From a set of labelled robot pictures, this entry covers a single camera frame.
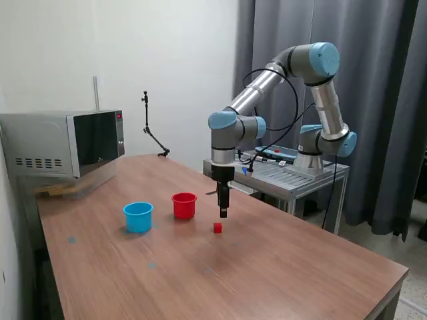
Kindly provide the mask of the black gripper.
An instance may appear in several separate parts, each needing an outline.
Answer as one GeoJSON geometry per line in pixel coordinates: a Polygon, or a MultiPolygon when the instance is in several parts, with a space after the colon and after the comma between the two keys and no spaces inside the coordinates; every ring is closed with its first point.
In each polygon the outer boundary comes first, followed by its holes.
{"type": "Polygon", "coordinates": [[[220,218],[228,216],[230,204],[230,188],[228,183],[234,180],[234,166],[211,165],[211,178],[217,183],[218,206],[220,208],[220,218]]]}

